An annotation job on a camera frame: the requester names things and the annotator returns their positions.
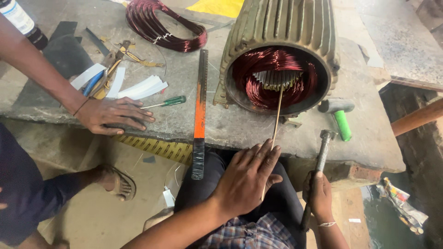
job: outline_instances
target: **wooden plank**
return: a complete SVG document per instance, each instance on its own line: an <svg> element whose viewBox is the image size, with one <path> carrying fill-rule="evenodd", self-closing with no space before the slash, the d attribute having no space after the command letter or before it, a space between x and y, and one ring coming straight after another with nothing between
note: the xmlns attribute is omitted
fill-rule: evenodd
<svg viewBox="0 0 443 249"><path fill-rule="evenodd" d="M441 85L441 84L418 81L418 80L413 80L413 79L408 79L408 78L403 78L403 77L398 77L398 76L393 76L393 75L391 75L391 78L392 78L391 83L394 83L394 84L403 85L403 86L411 86L411 87L422 88L422 89L427 89L427 90L433 90L436 92L443 93L443 85Z"/></svg>
<svg viewBox="0 0 443 249"><path fill-rule="evenodd" d="M401 135L419 126L427 124L443 116L443 99L439 99L430 105L418 109L411 114L393 122L392 131L395 136Z"/></svg>

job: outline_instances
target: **coil of copper wire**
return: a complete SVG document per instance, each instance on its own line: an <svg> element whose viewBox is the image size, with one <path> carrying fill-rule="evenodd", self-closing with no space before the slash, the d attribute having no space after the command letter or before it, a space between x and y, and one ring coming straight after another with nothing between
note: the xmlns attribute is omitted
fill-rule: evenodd
<svg viewBox="0 0 443 249"><path fill-rule="evenodd" d="M242 54L233 65L232 75L236 87L246 92L249 100L263 109L277 110L279 92L265 89L253 74L264 71L293 70L298 75L283 92L281 108L300 103L314 93L317 87L317 72L311 62L298 60L288 47L260 47Z"/></svg>
<svg viewBox="0 0 443 249"><path fill-rule="evenodd" d="M182 39L173 36L157 19L155 10L163 11L174 18L196 34L196 37ZM181 17L159 0L133 0L126 8L126 21L131 29L144 39L179 52L195 51L203 47L207 41L204 26Z"/></svg>

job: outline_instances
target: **motor housing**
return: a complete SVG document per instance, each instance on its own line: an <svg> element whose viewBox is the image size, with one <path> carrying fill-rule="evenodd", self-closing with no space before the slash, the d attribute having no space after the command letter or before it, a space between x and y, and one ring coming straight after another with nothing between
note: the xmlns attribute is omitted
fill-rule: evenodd
<svg viewBox="0 0 443 249"><path fill-rule="evenodd" d="M295 117L330 95L338 80L339 55L330 0L245 0L229 32L220 64L220 80L213 104L237 103L247 110L276 115L255 106L236 88L232 63L247 51L266 46L287 46L314 63L318 75L315 93L300 103L281 109L281 116Z"/></svg>

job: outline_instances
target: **hand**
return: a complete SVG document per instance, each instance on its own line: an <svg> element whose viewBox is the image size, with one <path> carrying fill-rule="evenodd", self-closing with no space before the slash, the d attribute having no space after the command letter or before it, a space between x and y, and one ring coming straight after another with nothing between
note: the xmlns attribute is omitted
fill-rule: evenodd
<svg viewBox="0 0 443 249"><path fill-rule="evenodd" d="M332 216L332 193L331 184L329 183L323 172L310 171L307 174L306 180L303 182L303 200L311 207L311 211L317 223L322 224L326 222L334 222Z"/></svg>
<svg viewBox="0 0 443 249"><path fill-rule="evenodd" d="M8 205L6 203L0 203L0 210L7 208Z"/></svg>
<svg viewBox="0 0 443 249"><path fill-rule="evenodd" d="M124 133L121 128L107 128L104 126L105 124L125 124L144 131L146 127L132 118L151 123L155 122L155 118L152 117L151 112L140 109L139 107L142 105L142 102L128 97L113 101L90 99L79 109L75 117L95 134Z"/></svg>
<svg viewBox="0 0 443 249"><path fill-rule="evenodd" d="M280 146L272 151L271 146L272 139L268 139L263 146L257 144L234 155L210 197L220 207L218 215L229 220L249 213L261 203L265 186L267 191L283 181L280 175L271 174L281 153Z"/></svg>

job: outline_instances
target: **plaid shirt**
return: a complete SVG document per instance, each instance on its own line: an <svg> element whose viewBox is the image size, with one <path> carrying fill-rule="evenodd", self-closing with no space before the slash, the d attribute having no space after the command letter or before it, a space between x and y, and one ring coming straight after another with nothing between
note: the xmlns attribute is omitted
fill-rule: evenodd
<svg viewBox="0 0 443 249"><path fill-rule="evenodd" d="M257 223L230 219L200 246L200 248L279 248L293 249L295 239L274 215L267 213Z"/></svg>

